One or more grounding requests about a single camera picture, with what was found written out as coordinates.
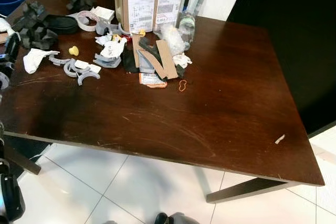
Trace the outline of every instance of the table leg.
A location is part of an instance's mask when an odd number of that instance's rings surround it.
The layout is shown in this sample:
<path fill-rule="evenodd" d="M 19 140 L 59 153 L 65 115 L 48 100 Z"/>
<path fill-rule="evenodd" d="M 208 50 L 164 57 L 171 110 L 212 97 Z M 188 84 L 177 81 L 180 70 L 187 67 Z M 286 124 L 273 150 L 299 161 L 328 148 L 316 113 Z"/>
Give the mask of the table leg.
<path fill-rule="evenodd" d="M 13 161 L 15 164 L 21 166 L 23 169 L 38 175 L 41 167 L 35 164 L 30 159 L 23 156 L 21 153 L 13 149 L 12 147 L 5 145 L 5 158 Z"/>
<path fill-rule="evenodd" d="M 234 199 L 241 199 L 253 195 L 268 193 L 270 191 L 284 189 L 290 186 L 293 185 L 287 182 L 264 178 L 254 178 L 238 185 L 208 194 L 206 196 L 206 202 L 219 203 Z"/>

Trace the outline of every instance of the rubber band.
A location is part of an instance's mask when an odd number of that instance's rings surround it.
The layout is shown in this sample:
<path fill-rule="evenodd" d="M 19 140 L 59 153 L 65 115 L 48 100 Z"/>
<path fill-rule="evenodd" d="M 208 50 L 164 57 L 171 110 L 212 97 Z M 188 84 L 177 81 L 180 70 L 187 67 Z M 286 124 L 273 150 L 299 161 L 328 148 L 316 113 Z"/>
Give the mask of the rubber band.
<path fill-rule="evenodd" d="M 186 81 L 186 80 L 182 80 L 182 81 L 180 81 L 180 86 L 179 86 L 179 89 L 178 89 L 178 90 L 179 90 L 180 92 L 183 92 L 186 88 L 187 88 L 187 81 Z"/>

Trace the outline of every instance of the dark wooden table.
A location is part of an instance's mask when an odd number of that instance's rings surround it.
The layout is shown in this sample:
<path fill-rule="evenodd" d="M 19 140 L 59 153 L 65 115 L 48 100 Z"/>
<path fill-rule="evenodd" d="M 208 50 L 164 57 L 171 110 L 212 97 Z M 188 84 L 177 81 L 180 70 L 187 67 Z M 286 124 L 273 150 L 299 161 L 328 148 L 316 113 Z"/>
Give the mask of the dark wooden table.
<path fill-rule="evenodd" d="M 37 1 L 52 14 L 69 14 L 69 0 Z M 114 8 L 113 0 L 97 1 Z M 20 7 L 9 22 L 21 14 Z M 47 59 L 30 75 L 21 48 L 0 110 L 6 134 L 258 177 L 207 195 L 208 202 L 324 185 L 267 32 L 202 17 L 196 25 L 184 92 L 177 79 L 150 89 L 122 66 L 102 69 L 100 80 L 82 87 Z M 102 50 L 95 36 L 60 35 L 53 49 L 69 58 L 76 45 L 77 58 L 92 62 Z"/>

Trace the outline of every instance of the white tile floor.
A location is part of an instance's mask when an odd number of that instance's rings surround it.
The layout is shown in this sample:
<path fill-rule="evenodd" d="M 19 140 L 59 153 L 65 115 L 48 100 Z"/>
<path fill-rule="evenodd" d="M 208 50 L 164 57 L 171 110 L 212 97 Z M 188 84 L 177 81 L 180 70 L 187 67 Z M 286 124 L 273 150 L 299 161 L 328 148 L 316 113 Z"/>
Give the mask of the white tile floor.
<path fill-rule="evenodd" d="M 251 177 L 54 144 L 38 160 L 40 175 L 19 178 L 26 212 L 15 224 L 153 224 L 160 211 L 183 212 L 201 224 L 335 224 L 336 165 L 317 160 L 325 187 L 297 186 L 212 205 L 205 194 Z"/>

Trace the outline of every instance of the grout line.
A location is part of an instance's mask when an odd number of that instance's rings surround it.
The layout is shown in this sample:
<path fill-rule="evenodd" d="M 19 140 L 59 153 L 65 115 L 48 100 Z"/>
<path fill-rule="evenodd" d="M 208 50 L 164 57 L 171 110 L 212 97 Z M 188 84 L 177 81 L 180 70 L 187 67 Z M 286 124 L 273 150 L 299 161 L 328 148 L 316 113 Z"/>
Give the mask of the grout line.
<path fill-rule="evenodd" d="M 126 209 L 124 209 L 123 207 L 119 206 L 117 203 L 115 203 L 113 200 L 110 200 L 108 197 L 104 196 L 103 197 L 105 199 L 107 199 L 108 201 L 110 201 L 111 203 L 115 204 L 117 207 L 120 207 L 122 210 L 124 210 L 125 212 L 127 212 L 129 215 L 133 216 L 135 219 L 137 219 L 138 221 L 140 221 L 143 224 L 146 224 L 145 222 L 143 222 L 142 220 L 140 220 L 138 217 L 134 216 L 133 214 L 131 214 L 130 212 L 128 212 Z"/>
<path fill-rule="evenodd" d="M 222 176 L 222 181 L 220 182 L 220 186 L 219 186 L 219 189 L 221 189 L 222 187 L 222 184 L 223 184 L 223 180 L 224 180 L 224 175 L 225 175 L 225 172 L 223 173 L 223 176 Z M 214 214 L 215 214 L 215 210 L 216 210 L 216 206 L 217 206 L 217 203 L 215 203 L 215 206 L 214 206 L 214 210 L 212 211 L 212 215 L 211 215 L 211 220 L 210 220 L 210 224 L 212 222 L 212 218 L 214 217 Z"/>
<path fill-rule="evenodd" d="M 315 187 L 315 224 L 317 224 L 317 187 Z"/>
<path fill-rule="evenodd" d="M 308 199 L 302 197 L 301 195 L 298 195 L 298 194 L 294 193 L 293 191 L 289 190 L 288 188 L 285 188 L 285 189 L 288 190 L 288 191 L 290 191 L 292 194 L 295 194 L 296 196 L 299 196 L 300 198 L 305 199 L 306 201 L 309 201 L 310 203 L 312 203 L 312 204 L 314 204 L 314 205 L 317 205 L 316 203 L 311 202 L 310 200 L 308 200 Z M 336 216 L 336 214 L 334 214 L 333 212 L 331 212 L 331 211 L 329 211 L 329 210 L 326 210 L 325 208 L 323 208 L 323 207 L 321 207 L 321 206 L 319 206 L 319 205 L 317 205 L 317 206 L 318 206 L 319 208 L 322 208 L 323 210 L 327 211 L 328 213 L 330 213 L 330 214 Z"/>
<path fill-rule="evenodd" d="M 48 159 L 50 162 L 54 163 L 55 165 L 57 165 L 59 168 L 61 168 L 62 170 L 66 171 L 68 174 L 70 174 L 72 177 L 78 179 L 79 181 L 81 181 L 83 184 L 87 185 L 88 187 L 90 187 L 92 190 L 94 190 L 95 192 L 99 193 L 100 195 L 102 195 L 100 192 L 98 192 L 96 189 L 94 189 L 93 187 L 91 187 L 90 185 L 86 184 L 83 180 L 81 180 L 80 178 L 76 177 L 74 174 L 68 172 L 67 170 L 65 170 L 63 167 L 61 167 L 60 165 L 58 165 L 57 163 L 55 163 L 54 161 L 52 161 L 51 159 L 49 159 L 48 157 L 45 157 L 46 159 Z"/>
<path fill-rule="evenodd" d="M 106 193 L 107 189 L 109 189 L 110 185 L 112 184 L 113 180 L 115 179 L 115 177 L 117 176 L 117 174 L 119 173 L 120 169 L 122 168 L 122 166 L 124 165 L 124 163 L 126 162 L 127 158 L 129 156 L 127 155 L 127 157 L 125 158 L 124 162 L 122 162 L 120 168 L 118 169 L 116 175 L 112 178 L 110 184 L 107 186 L 106 190 L 104 191 L 103 195 Z M 90 219 L 91 215 L 93 214 L 94 210 L 96 209 L 96 207 L 98 206 L 98 203 L 101 201 L 101 199 L 103 198 L 103 195 L 101 195 L 100 199 L 98 200 L 97 204 L 95 205 L 95 207 L 93 208 L 92 212 L 90 213 L 90 215 L 88 216 L 88 218 L 86 219 L 86 221 L 84 222 L 84 224 L 86 224 L 86 222 L 88 222 L 88 220 Z"/>

